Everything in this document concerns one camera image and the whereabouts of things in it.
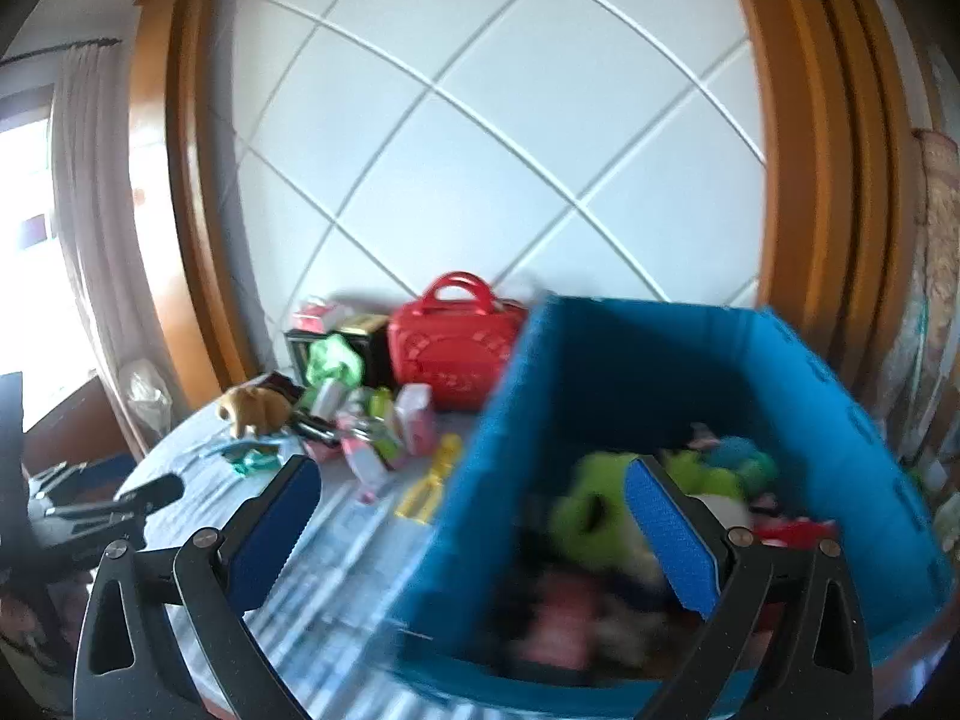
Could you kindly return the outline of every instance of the red handbag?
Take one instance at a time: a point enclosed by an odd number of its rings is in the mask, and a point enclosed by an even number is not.
[[[470,300],[440,300],[460,287]],[[527,317],[520,303],[498,300],[486,282],[454,271],[390,318],[390,359],[398,384],[429,384],[439,409],[480,410],[510,359]]]

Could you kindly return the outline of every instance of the plastic bag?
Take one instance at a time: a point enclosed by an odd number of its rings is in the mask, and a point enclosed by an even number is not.
[[[123,396],[130,410],[157,437],[166,436],[173,424],[173,399],[157,367],[149,360],[136,360],[120,371]]]

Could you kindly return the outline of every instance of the blue storage box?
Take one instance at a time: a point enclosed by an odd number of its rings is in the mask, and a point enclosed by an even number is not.
[[[562,494],[584,453],[655,453],[691,421],[747,436],[778,463],[789,512],[837,520],[874,664],[923,629],[953,573],[928,512],[861,408],[770,311],[549,298],[531,314],[392,610],[395,673],[433,698],[561,717],[633,717],[659,683],[560,688],[494,676],[460,656],[515,550],[528,493]],[[715,712],[752,680],[733,675]]]

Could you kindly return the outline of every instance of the brown teddy bear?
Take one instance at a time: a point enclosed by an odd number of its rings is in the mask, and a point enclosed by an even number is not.
[[[217,401],[217,415],[230,422],[230,435],[241,439],[248,429],[255,436],[276,433],[290,419],[294,407],[275,389],[264,386],[234,386]]]

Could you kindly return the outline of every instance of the wooden door frame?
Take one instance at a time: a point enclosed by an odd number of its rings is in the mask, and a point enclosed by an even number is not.
[[[137,0],[131,184],[147,281],[193,410],[256,373],[217,214],[208,113],[216,0]]]
[[[920,166],[893,45],[875,0],[741,4],[765,123],[760,302],[870,405],[916,235]]]

